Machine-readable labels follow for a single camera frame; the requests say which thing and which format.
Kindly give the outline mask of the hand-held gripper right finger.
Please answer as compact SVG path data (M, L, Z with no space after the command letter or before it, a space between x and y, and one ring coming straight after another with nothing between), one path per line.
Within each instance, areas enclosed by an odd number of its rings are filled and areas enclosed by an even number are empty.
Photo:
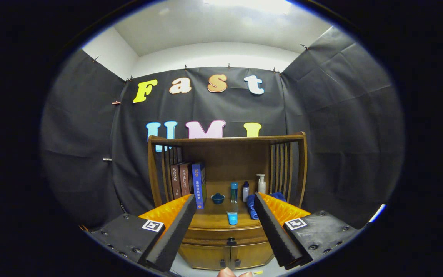
M360 233L325 210L310 214L259 192L254 208L278 265L286 270L322 259Z

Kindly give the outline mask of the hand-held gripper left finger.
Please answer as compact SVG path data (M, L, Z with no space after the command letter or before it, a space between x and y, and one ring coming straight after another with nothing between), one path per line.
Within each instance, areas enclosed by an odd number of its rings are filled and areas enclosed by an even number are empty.
M196 210L195 195L188 194L140 216L122 214L90 236L125 259L168 272Z

